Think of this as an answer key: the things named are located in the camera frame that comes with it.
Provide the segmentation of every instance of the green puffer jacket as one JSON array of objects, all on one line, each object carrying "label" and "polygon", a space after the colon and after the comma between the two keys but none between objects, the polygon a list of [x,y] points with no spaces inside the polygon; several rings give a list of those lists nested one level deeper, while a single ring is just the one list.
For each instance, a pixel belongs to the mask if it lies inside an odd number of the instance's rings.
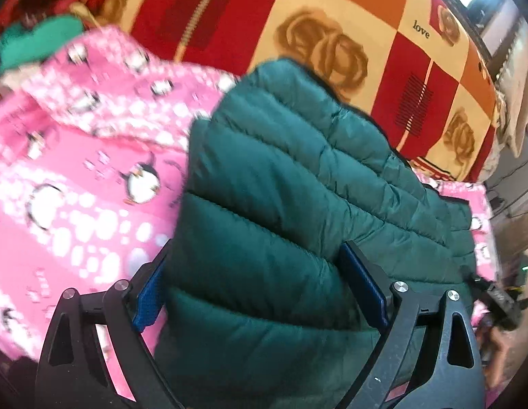
[{"label": "green puffer jacket", "polygon": [[472,309],[458,271],[476,268],[469,207],[423,186],[323,85],[268,62],[194,122],[155,352],[188,407],[335,407],[379,338],[334,266],[345,240],[391,280],[453,288]]}]

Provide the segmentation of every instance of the beige square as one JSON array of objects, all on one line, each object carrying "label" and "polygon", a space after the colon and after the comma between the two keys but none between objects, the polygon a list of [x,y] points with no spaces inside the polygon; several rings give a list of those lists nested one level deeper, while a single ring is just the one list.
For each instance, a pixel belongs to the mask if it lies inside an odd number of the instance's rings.
[{"label": "beige square", "polygon": [[457,21],[460,33],[458,42],[453,45],[448,43],[431,25],[431,9],[431,0],[406,0],[398,32],[423,49],[431,60],[459,81],[468,56],[468,35]]},{"label": "beige square", "polygon": [[[425,158],[451,173],[456,180],[464,179],[478,156],[490,124],[491,120],[478,102],[459,85],[442,138]],[[469,143],[473,143],[472,152]]]},{"label": "beige square", "polygon": [[[395,35],[394,28],[349,0],[276,0],[250,69],[265,60],[290,56],[318,75],[330,74],[328,82],[336,93],[369,113]],[[345,62],[349,69],[341,64]]]}]

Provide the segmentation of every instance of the person's arm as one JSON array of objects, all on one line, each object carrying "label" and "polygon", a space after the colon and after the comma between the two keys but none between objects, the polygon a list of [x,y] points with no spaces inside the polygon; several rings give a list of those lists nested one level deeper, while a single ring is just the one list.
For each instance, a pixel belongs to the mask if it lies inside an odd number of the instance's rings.
[{"label": "person's arm", "polygon": [[504,367],[508,358],[510,345],[508,337],[504,335],[497,327],[491,329],[491,342],[497,350],[494,352],[491,362],[485,368],[485,382],[488,389],[497,387],[503,378]]}]

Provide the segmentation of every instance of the pink penguin blanket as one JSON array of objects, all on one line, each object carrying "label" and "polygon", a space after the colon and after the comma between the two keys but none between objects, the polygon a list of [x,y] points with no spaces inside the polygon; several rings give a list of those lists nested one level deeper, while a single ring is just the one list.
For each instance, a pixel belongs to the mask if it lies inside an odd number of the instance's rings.
[{"label": "pink penguin blanket", "polygon": [[[173,234],[188,131],[235,78],[92,30],[0,104],[0,350],[38,361],[55,303],[131,278]],[[120,394],[129,396],[104,328]],[[145,334],[150,348],[157,329]]]}]

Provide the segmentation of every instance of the teal cloth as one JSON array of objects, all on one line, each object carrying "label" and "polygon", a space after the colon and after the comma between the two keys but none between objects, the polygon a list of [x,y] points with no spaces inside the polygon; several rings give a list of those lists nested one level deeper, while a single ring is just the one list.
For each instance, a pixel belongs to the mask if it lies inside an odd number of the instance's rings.
[{"label": "teal cloth", "polygon": [[[471,213],[421,184],[363,113],[290,60],[195,120],[155,359],[195,409],[332,409],[376,345],[334,262],[354,240],[391,281],[472,298]],[[423,339],[416,329],[399,382]]]},{"label": "teal cloth", "polygon": [[33,30],[12,24],[0,36],[0,75],[24,63],[48,58],[83,31],[80,19],[71,15],[47,18]]}]

